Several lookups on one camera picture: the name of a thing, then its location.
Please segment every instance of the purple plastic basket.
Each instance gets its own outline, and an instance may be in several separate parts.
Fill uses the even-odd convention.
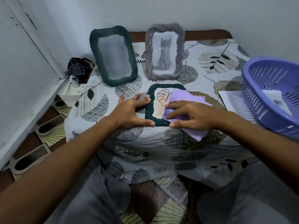
[[[270,57],[250,59],[242,69],[242,94],[255,117],[279,134],[299,138],[299,65]],[[280,90],[292,116],[262,90]]]

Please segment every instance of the black bag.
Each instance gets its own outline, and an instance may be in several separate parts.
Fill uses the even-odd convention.
[[[89,63],[92,63],[87,58],[77,58],[72,57],[68,64],[68,71],[66,75],[70,77],[71,75],[75,75],[79,79],[79,83],[87,83],[88,75],[92,72],[92,68],[90,67]]]

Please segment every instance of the person's right arm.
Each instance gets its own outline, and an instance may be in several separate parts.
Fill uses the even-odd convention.
[[[243,119],[234,112],[191,101],[174,101],[166,118],[187,114],[190,120],[174,121],[170,128],[218,129],[235,139],[265,163],[299,195],[299,144]]]

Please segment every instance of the silver twisted frame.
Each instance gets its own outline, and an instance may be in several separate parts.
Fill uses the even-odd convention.
[[[173,31],[178,34],[177,44],[177,54],[176,54],[176,69],[173,74],[161,74],[156,75],[153,73],[153,64],[152,64],[152,36],[155,32],[167,32]],[[185,43],[185,30],[178,23],[168,23],[161,24],[155,23],[151,25],[146,34],[145,34],[145,63],[147,76],[151,80],[175,80],[181,73],[183,65],[183,53],[184,53],[184,43]]]

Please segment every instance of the white door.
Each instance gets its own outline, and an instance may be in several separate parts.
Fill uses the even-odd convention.
[[[2,148],[59,77],[3,0],[0,0],[0,157]]]

